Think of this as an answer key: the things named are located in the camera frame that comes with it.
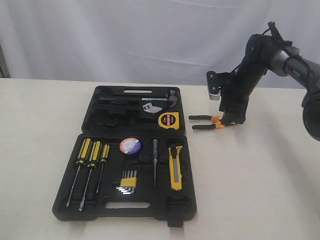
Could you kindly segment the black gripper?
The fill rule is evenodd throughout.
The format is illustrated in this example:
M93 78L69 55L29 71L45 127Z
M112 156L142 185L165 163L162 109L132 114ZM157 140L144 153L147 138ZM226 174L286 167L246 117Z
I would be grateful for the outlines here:
M246 121L246 112L250 96L250 82L247 77L237 74L219 74L221 101L219 110L223 113L223 125L242 125Z

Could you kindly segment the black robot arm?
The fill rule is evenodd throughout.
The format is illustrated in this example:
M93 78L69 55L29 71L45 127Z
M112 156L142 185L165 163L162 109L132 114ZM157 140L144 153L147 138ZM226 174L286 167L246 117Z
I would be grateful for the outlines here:
M252 35L245 55L236 70L224 73L220 110L222 124L243 124L249 97L267 71L277 76L290 76L306 89L302 100L302 119L306 131L320 139L320 66L302 56L290 41L278 41L262 34Z

